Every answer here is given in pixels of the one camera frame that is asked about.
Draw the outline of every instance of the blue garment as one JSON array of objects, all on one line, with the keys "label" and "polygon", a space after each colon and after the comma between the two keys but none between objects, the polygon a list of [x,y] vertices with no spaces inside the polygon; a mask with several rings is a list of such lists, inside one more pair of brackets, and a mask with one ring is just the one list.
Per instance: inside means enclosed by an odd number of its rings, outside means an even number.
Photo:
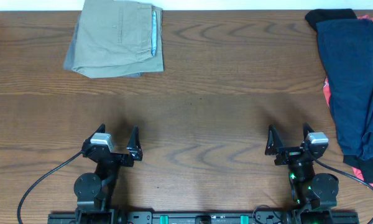
[{"label": "blue garment", "polygon": [[316,27],[344,162],[373,183],[373,22],[338,19]]}]

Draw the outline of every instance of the wire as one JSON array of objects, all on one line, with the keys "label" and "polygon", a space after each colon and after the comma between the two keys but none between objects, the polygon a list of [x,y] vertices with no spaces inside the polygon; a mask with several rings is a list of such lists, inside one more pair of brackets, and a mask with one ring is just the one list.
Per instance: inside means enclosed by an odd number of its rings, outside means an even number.
[{"label": "wire", "polygon": [[[343,171],[341,171],[341,170],[337,170],[337,169],[335,169],[335,168],[333,168],[333,167],[331,167],[331,166],[328,166],[328,165],[326,165],[326,164],[320,162],[317,158],[315,158],[315,156],[313,156],[313,154],[311,153],[311,151],[310,151],[309,149],[307,150],[307,152],[309,153],[309,155],[311,156],[311,158],[312,158],[316,163],[318,163],[319,165],[323,166],[324,168],[327,168],[327,169],[329,169],[329,170],[331,170],[331,171],[335,171],[336,173],[339,173],[339,174],[341,174],[341,175],[344,175],[344,176],[346,176],[346,177],[349,177],[349,178],[351,178],[352,180],[356,180],[356,181],[358,181],[359,183],[361,183],[361,184],[365,185],[366,187],[370,188],[371,190],[373,190],[373,186],[371,186],[370,184],[364,182],[364,181],[361,180],[361,179],[358,179],[358,178],[354,177],[354,176],[351,175],[351,174],[348,174],[348,173],[343,172]],[[367,224],[371,224],[371,223],[373,223],[373,218],[372,218],[372,219],[371,219]]]},{"label": "wire", "polygon": [[57,166],[56,168],[52,169],[50,172],[44,174],[39,180],[36,180],[36,182],[34,184],[32,184],[32,186],[30,186],[29,189],[27,189],[27,191],[25,192],[24,196],[22,197],[22,199],[21,199],[21,201],[19,202],[19,205],[18,205],[17,218],[18,218],[18,223],[19,224],[23,224],[22,219],[21,219],[21,208],[22,208],[22,204],[24,203],[24,200],[25,200],[26,196],[29,195],[29,193],[33,190],[33,188],[36,187],[36,185],[38,183],[40,183],[42,180],[44,180],[44,178],[48,177],[50,174],[54,173],[55,171],[61,169],[63,166],[67,165],[72,160],[74,160],[78,156],[80,156],[80,154],[82,154],[82,152],[78,152],[76,155],[74,155],[72,158],[68,159],[63,164]]},{"label": "wire", "polygon": [[[258,224],[263,224],[263,223],[261,223],[260,221],[258,221],[257,219],[256,219],[256,210],[258,209],[258,208],[260,208],[260,207],[267,207],[267,208],[271,208],[270,206],[268,206],[268,205],[259,205],[259,206],[257,206],[256,207],[256,209],[254,209],[254,211],[253,211],[253,218],[256,220],[256,222],[258,223]],[[275,217],[277,217],[280,221],[279,222],[277,222],[277,223],[275,223],[275,224],[279,224],[279,223],[283,223],[283,221],[282,221],[282,219],[275,213],[275,211],[272,211],[272,213],[275,215]]]}]

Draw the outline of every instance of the white background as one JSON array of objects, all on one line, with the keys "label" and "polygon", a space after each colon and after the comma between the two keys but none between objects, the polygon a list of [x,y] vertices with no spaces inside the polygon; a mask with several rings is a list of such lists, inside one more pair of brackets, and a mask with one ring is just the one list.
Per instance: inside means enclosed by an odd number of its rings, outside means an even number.
[{"label": "white background", "polygon": [[[140,0],[165,10],[373,9],[373,0]],[[84,0],[0,0],[0,11],[82,10]]]}]

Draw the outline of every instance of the pink fabric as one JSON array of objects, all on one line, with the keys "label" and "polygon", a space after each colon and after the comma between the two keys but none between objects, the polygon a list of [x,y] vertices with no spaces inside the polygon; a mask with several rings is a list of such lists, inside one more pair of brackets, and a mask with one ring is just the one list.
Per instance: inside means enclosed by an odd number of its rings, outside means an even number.
[{"label": "pink fabric", "polygon": [[[369,18],[368,15],[358,17],[358,19],[370,19],[373,22],[373,18]],[[330,86],[329,86],[327,77],[325,79],[325,84],[323,85],[323,94],[325,95],[326,102],[327,102],[328,106],[330,107],[329,102],[330,102],[331,92],[330,92]],[[352,171],[354,171],[354,174],[357,178],[359,178],[361,180],[364,180],[361,170],[353,167]]]}]

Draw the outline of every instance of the wooden table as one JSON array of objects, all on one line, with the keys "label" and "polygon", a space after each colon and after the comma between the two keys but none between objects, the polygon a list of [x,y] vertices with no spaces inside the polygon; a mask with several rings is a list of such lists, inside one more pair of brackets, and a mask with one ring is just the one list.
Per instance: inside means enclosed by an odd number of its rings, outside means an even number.
[{"label": "wooden table", "polygon": [[[165,11],[165,72],[135,79],[62,69],[79,13],[0,12],[0,223],[16,223],[24,192],[101,123],[118,151],[140,127],[144,160],[121,169],[114,195],[126,208],[286,208],[287,167],[264,155],[271,123],[294,146],[309,122],[330,138],[321,161],[352,173],[323,97],[325,71],[306,11]],[[25,201],[24,222],[74,211],[74,181],[94,169],[79,157],[45,179]],[[337,209],[355,209],[367,222],[373,193],[338,177]]]}]

